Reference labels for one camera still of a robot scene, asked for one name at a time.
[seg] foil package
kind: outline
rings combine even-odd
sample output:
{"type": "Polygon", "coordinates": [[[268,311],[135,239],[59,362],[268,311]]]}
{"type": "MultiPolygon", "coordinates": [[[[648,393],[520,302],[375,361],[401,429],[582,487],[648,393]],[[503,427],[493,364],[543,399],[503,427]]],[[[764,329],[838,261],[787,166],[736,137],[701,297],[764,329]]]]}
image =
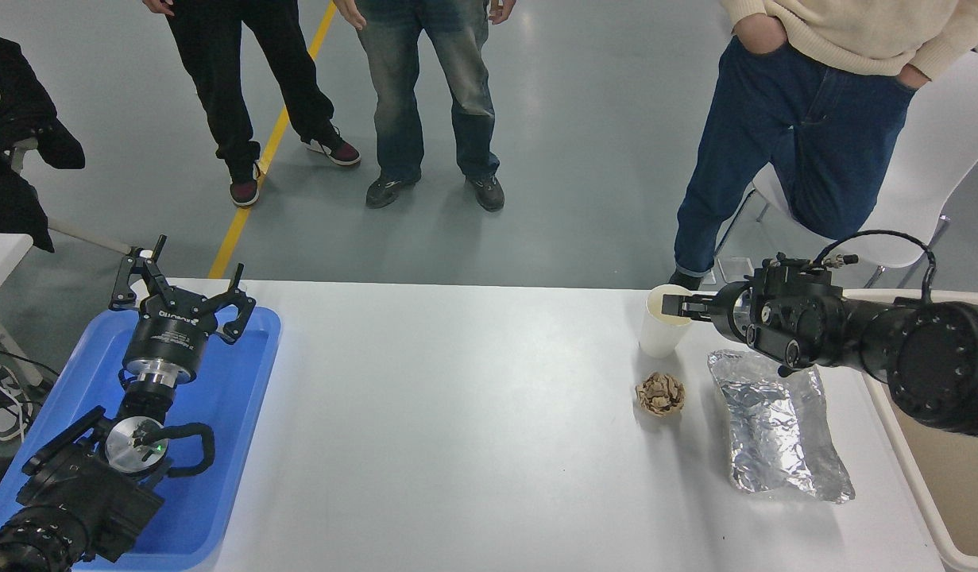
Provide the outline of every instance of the foil package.
{"type": "Polygon", "coordinates": [[[815,367],[780,377],[778,363],[733,350],[711,352],[707,365],[728,406],[733,484],[750,493],[793,485],[838,504],[855,499],[815,367]]]}

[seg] black sneaker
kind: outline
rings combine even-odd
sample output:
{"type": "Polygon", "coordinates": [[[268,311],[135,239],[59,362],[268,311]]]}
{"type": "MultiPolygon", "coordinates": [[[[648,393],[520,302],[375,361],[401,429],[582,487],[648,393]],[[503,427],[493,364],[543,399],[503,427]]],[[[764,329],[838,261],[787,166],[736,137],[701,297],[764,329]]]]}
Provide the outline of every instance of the black sneaker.
{"type": "Polygon", "coordinates": [[[314,140],[303,138],[301,142],[304,143],[308,151],[322,153],[334,165],[350,167],[361,162],[361,154],[358,150],[354,148],[354,145],[340,138],[340,130],[333,127],[329,121],[320,130],[320,133],[315,135],[314,140]]]}
{"type": "Polygon", "coordinates": [[[250,207],[259,200],[259,165],[252,163],[228,164],[231,174],[231,202],[237,207],[250,207]]]}
{"type": "Polygon", "coordinates": [[[467,177],[467,184],[473,186],[478,205],[481,205],[482,209],[489,211],[489,213],[495,213],[495,211],[502,209],[503,203],[506,203],[506,196],[503,196],[503,185],[499,184],[496,175],[482,178],[467,177]]]}
{"type": "Polygon", "coordinates": [[[673,275],[669,276],[669,284],[675,284],[677,286],[682,286],[687,290],[696,290],[700,288],[700,283],[704,280],[704,276],[690,276],[688,274],[682,274],[680,271],[673,272],[673,275]]]}
{"type": "Polygon", "coordinates": [[[365,206],[369,209],[382,209],[394,200],[397,200],[397,196],[400,195],[400,189],[405,188],[419,182],[422,175],[419,175],[413,179],[399,180],[391,179],[386,175],[380,175],[371,185],[369,185],[369,192],[365,193],[365,206]]]}

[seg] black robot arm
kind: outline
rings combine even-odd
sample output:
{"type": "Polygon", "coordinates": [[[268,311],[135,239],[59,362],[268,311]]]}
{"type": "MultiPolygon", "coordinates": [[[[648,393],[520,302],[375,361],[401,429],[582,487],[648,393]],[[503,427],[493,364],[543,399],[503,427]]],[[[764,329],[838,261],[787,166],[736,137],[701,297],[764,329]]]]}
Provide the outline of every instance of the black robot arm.
{"type": "Polygon", "coordinates": [[[919,423],[978,435],[978,305],[933,303],[936,261],[920,242],[929,264],[918,300],[844,297],[827,269],[856,257],[826,257],[840,243],[812,261],[768,258],[714,296],[666,296],[663,312],[713,323],[722,336],[775,359],[782,376],[812,365],[862,370],[887,384],[919,423]]]}
{"type": "Polygon", "coordinates": [[[214,460],[214,436],[205,423],[165,427],[176,386],[195,379],[210,334],[232,344],[245,332],[256,301],[238,288],[242,265],[228,289],[207,298],[170,286],[157,268],[161,236],[151,257],[139,249],[122,258],[110,305],[135,309],[132,276],[147,297],[122,359],[125,389],[114,419],[97,406],[34,454],[16,501],[23,509],[0,527],[0,572],[64,572],[96,556],[117,561],[162,506],[153,492],[165,477],[193,477],[214,460]],[[216,311],[234,305],[238,315],[217,328],[216,311]],[[202,460],[172,467],[168,443],[199,437],[202,460]]]}

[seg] hand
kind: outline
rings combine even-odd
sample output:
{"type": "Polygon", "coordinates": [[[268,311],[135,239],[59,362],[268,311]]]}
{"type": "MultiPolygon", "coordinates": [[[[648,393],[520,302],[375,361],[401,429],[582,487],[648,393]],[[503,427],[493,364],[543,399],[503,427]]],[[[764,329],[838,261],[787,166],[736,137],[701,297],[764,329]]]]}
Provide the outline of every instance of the hand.
{"type": "Polygon", "coordinates": [[[510,18],[510,12],[513,11],[514,4],[517,4],[517,0],[492,0],[492,7],[489,8],[489,21],[493,25],[507,21],[510,18]]]}
{"type": "Polygon", "coordinates": [[[154,14],[174,15],[169,7],[174,5],[174,0],[143,0],[143,4],[146,4],[146,7],[154,14]]]}
{"type": "Polygon", "coordinates": [[[736,22],[733,30],[751,54],[769,54],[789,42],[782,22],[767,14],[750,14],[736,22]]]}
{"type": "Polygon", "coordinates": [[[913,88],[913,90],[918,90],[920,87],[925,86],[927,81],[930,81],[929,77],[924,75],[924,73],[920,70],[916,69],[916,66],[909,63],[906,63],[906,65],[903,66],[902,71],[899,72],[899,75],[897,75],[895,79],[897,79],[903,86],[913,88]]]}
{"type": "Polygon", "coordinates": [[[361,12],[358,11],[358,5],[354,4],[354,0],[333,0],[333,3],[337,6],[337,10],[340,10],[340,15],[344,16],[347,23],[350,23],[358,32],[361,32],[361,29],[368,25],[365,16],[362,16],[361,12]]]}

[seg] white chair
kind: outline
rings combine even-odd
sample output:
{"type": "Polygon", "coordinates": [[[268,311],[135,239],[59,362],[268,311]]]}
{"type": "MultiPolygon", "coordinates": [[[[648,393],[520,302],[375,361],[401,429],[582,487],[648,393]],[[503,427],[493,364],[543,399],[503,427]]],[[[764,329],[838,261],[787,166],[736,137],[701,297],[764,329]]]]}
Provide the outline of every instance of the white chair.
{"type": "MultiPolygon", "coordinates": [[[[944,203],[976,162],[978,54],[969,52],[936,81],[922,87],[911,100],[906,126],[895,144],[877,206],[860,230],[895,230],[935,244],[949,224],[949,219],[942,214],[944,203]]],[[[767,202],[757,222],[769,207],[789,214],[782,184],[773,167],[765,165],[753,179],[753,191],[747,193],[718,242],[715,257],[754,192],[767,202]]],[[[913,243],[891,236],[862,236],[845,243],[844,250],[859,254],[861,261],[877,265],[867,287],[885,269],[907,267],[917,263],[923,254],[913,243]]]]}

